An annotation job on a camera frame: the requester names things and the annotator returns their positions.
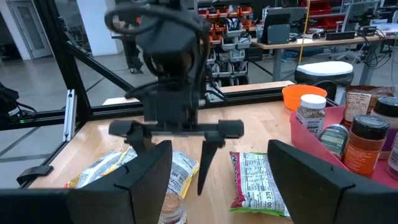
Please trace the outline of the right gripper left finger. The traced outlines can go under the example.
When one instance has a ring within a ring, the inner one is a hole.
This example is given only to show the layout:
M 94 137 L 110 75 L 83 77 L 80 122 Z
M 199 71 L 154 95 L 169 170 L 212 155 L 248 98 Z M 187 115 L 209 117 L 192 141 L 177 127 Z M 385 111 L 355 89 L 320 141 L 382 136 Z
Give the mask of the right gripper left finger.
M 172 143 L 158 143 L 79 189 L 0 190 L 0 224 L 158 224 Z

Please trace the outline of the orange spice jar black lid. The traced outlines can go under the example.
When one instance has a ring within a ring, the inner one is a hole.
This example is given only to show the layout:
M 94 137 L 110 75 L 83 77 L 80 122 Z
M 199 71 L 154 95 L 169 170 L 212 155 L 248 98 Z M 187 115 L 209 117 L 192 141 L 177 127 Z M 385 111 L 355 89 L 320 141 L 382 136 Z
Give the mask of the orange spice jar black lid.
M 351 172 L 373 175 L 390 124 L 383 118 L 361 114 L 353 118 L 343 153 L 343 164 Z

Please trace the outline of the yellow-edged white ramen packet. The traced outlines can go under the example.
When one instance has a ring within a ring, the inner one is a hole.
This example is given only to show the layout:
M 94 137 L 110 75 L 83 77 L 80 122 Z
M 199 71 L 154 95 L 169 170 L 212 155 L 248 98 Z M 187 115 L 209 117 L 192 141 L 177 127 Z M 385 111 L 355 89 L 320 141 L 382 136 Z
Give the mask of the yellow-edged white ramen packet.
M 82 173 L 68 181 L 65 184 L 65 188 L 81 188 L 116 170 L 135 157 L 137 157 L 137 153 L 131 146 L 129 146 L 124 152 L 109 152 L 90 165 Z M 180 151 L 173 151 L 172 168 L 170 171 L 170 180 L 167 191 L 179 194 L 179 196 L 184 198 L 191 184 L 192 178 L 198 170 L 199 163 L 196 160 Z

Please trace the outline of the small green-label tin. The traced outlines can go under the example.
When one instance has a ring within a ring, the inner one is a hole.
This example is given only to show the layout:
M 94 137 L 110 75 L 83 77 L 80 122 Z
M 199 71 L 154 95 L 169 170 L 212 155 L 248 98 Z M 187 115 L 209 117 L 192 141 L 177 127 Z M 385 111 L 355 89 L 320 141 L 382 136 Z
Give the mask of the small green-label tin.
M 331 124 L 324 129 L 320 142 L 339 160 L 342 160 L 349 131 L 340 124 Z

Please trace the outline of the black table clamp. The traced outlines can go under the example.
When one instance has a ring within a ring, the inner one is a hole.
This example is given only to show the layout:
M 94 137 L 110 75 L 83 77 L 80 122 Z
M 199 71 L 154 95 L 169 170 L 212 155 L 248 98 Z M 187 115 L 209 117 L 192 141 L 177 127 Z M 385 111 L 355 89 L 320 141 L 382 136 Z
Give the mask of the black table clamp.
M 22 186 L 26 182 L 31 182 L 38 177 L 45 177 L 53 171 L 53 166 L 35 166 L 26 169 L 16 179 L 18 184 Z

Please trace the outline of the pink plastic tray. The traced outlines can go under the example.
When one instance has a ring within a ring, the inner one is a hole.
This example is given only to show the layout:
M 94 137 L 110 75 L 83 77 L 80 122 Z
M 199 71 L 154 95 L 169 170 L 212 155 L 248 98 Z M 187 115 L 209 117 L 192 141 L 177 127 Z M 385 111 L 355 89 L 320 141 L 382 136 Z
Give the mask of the pink plastic tray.
M 325 127 L 331 124 L 340 124 L 343 119 L 344 106 L 326 107 Z M 335 157 L 313 134 L 296 120 L 296 112 L 290 115 L 290 132 L 292 145 L 308 154 L 329 162 L 335 166 L 346 169 L 343 163 Z M 387 161 L 378 160 L 370 179 L 391 188 L 398 189 L 398 180 L 393 179 L 386 171 Z

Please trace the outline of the herb jar with white lid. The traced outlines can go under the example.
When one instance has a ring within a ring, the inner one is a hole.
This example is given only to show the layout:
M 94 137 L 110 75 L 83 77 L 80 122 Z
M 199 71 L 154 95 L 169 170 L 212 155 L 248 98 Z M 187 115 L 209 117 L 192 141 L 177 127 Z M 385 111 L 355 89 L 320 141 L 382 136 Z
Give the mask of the herb jar with white lid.
M 300 106 L 296 111 L 296 120 L 316 138 L 324 127 L 326 98 L 320 95 L 306 94 L 300 97 Z

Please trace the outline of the black electronics box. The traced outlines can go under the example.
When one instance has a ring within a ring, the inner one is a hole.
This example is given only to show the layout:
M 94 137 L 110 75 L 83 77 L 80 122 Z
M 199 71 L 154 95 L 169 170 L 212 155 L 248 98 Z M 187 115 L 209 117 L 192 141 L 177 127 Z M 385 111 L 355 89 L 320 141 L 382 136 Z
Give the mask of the black electronics box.
M 34 118 L 37 115 L 36 109 L 19 103 L 18 99 L 17 91 L 5 87 L 0 82 L 0 128 L 5 128 L 10 123 Z

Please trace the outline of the tan open-top spice jar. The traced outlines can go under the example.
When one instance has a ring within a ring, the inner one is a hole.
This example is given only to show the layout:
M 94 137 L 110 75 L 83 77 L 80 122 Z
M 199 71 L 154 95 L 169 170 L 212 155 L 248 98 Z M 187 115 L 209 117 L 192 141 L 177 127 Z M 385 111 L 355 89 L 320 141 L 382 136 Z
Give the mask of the tan open-top spice jar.
M 166 193 L 158 224 L 187 224 L 187 209 L 183 198 L 175 193 Z

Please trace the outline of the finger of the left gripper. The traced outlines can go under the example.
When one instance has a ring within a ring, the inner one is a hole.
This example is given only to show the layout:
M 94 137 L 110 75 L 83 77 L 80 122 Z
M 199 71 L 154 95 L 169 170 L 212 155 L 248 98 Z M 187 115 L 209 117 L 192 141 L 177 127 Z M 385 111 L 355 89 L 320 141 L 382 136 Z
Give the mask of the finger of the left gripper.
M 202 142 L 200 168 L 198 174 L 197 195 L 201 195 L 205 185 L 206 175 L 211 162 L 219 148 L 225 145 L 224 137 L 219 133 L 205 133 L 205 140 Z
M 155 146 L 152 142 L 150 131 L 138 129 L 127 135 L 126 144 L 130 145 L 136 153 L 144 153 Z

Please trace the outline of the brown food pouch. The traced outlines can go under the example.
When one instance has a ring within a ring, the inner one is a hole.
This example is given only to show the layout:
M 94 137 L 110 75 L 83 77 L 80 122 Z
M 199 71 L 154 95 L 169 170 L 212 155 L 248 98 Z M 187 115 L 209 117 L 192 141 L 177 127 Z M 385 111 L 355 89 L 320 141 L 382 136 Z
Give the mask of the brown food pouch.
M 370 115 L 378 98 L 394 96 L 395 88 L 388 86 L 350 85 L 346 87 L 343 124 L 351 127 L 357 115 Z

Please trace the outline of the purple-label jar black lid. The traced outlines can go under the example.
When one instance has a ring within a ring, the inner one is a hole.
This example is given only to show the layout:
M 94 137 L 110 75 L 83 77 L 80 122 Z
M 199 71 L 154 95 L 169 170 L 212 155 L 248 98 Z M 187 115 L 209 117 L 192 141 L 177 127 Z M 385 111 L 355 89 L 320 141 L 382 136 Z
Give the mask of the purple-label jar black lid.
M 386 172 L 398 180 L 398 98 L 378 98 L 371 115 L 383 118 L 390 124 L 379 158 L 387 161 Z

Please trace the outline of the pink and green ramen packet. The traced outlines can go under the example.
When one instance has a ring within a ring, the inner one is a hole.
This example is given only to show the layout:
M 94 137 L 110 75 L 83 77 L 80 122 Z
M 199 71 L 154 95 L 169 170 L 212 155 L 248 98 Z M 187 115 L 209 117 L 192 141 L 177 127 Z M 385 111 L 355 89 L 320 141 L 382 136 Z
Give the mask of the pink and green ramen packet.
M 230 152 L 236 197 L 230 212 L 290 217 L 277 188 L 266 153 Z

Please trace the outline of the grey monitor back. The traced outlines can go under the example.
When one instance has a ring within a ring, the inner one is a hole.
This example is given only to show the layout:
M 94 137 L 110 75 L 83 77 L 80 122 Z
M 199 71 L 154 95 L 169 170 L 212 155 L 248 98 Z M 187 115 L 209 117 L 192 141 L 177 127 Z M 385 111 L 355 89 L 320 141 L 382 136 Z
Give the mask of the grey monitor back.
M 266 16 L 260 43 L 267 45 L 287 44 L 290 35 L 290 14 Z

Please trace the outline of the long wooden desk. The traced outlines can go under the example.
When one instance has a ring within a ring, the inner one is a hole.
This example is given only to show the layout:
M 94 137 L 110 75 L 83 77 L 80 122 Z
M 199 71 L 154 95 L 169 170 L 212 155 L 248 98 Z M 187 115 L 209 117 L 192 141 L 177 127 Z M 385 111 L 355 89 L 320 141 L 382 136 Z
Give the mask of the long wooden desk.
M 345 44 L 359 44 L 366 40 L 370 43 L 370 50 L 376 50 L 379 48 L 382 38 L 378 35 L 364 37 L 355 37 L 353 39 L 345 40 L 312 40 L 312 39 L 299 39 L 296 42 L 289 42 L 288 44 L 274 44 L 267 45 L 262 44 L 257 41 L 257 39 L 252 39 L 252 44 L 259 47 L 262 50 L 275 50 L 275 59 L 273 64 L 273 72 L 271 73 L 272 81 L 281 81 L 281 63 L 282 63 L 282 52 L 283 49 L 292 49 L 298 47 L 314 47 L 321 45 L 345 45 Z

